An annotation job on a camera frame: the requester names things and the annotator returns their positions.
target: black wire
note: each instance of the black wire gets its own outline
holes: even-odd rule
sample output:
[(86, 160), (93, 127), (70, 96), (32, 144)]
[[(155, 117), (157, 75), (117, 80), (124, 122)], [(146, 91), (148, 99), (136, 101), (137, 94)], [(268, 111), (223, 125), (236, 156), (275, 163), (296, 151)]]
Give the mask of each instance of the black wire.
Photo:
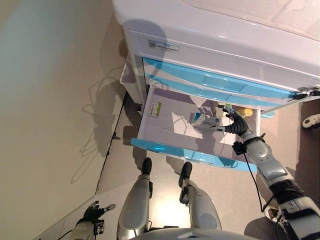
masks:
[(282, 215), (280, 215), (280, 216), (276, 219), (276, 223), (275, 223), (275, 235), (276, 235), (276, 238), (277, 238), (278, 240), (280, 240), (279, 232), (278, 232), (278, 225), (279, 225), (279, 221), (280, 221), (281, 218), (282, 218)]
[(68, 233), (70, 233), (70, 232), (72, 232), (72, 230), (70, 230), (70, 231), (67, 231), (65, 234), (63, 234), (61, 237), (59, 237), (57, 240), (60, 240), (60, 239), (62, 239), (65, 235), (67, 235)]
[(270, 197), (270, 199), (266, 202), (266, 204), (263, 206), (261, 212), (263, 213), (266, 208), (270, 205), (271, 201), (275, 198), (275, 196)]
[(251, 168), (250, 168), (250, 165), (249, 165), (249, 162), (248, 162), (248, 159), (247, 159), (246, 154), (244, 153), (243, 155), (244, 155), (244, 158), (245, 158), (246, 164), (248, 165), (248, 168), (249, 168), (249, 171), (250, 171), (251, 177), (252, 177), (252, 179), (253, 179), (253, 182), (254, 182), (254, 185), (255, 185), (255, 188), (256, 188), (256, 193), (258, 194), (259, 203), (260, 203), (260, 210), (261, 210), (261, 212), (263, 212), (262, 202), (261, 202), (261, 198), (260, 198), (260, 193), (259, 193), (259, 189), (258, 189), (257, 182), (256, 182), (256, 180), (255, 180), (254, 175), (252, 174), (252, 171), (251, 171)]

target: drawer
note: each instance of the drawer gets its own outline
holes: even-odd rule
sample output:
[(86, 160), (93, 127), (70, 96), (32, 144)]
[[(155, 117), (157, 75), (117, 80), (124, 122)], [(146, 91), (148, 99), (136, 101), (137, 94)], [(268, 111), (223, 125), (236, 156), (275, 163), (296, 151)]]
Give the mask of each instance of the drawer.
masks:
[(143, 58), (146, 82), (258, 110), (288, 103), (296, 93), (191, 67)]
[[(131, 144), (152, 152), (188, 161), (207, 163), (217, 167), (248, 170), (243, 155), (236, 155), (232, 144), (240, 138), (231, 133), (212, 132), (194, 127), (192, 113), (215, 116), (219, 103), (212, 99), (188, 95), (172, 89), (150, 86), (137, 138)], [(223, 125), (232, 120), (223, 118)], [(260, 111), (254, 109), (246, 121), (259, 135)]]

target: label sticker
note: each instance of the label sticker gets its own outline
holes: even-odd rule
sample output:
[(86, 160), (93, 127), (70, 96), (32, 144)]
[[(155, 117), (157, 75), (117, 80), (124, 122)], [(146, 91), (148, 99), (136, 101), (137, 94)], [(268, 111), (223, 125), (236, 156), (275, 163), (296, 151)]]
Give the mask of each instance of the label sticker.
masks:
[(149, 116), (159, 117), (161, 102), (153, 102), (149, 111)]

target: white wall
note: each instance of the white wall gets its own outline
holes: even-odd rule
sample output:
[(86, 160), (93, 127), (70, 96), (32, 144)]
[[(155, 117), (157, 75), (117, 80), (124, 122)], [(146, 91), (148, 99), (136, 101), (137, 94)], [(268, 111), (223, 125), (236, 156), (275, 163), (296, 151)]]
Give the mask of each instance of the white wall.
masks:
[(2, 0), (0, 239), (32, 239), (95, 194), (122, 105), (111, 0)]

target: small yellow container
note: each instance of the small yellow container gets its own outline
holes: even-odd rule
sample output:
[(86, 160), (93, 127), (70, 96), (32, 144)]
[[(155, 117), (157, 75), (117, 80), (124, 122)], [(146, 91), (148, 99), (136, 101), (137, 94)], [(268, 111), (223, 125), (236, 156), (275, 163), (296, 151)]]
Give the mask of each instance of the small yellow container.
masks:
[(237, 110), (237, 113), (242, 117), (250, 117), (254, 113), (254, 111), (251, 108), (240, 108)]

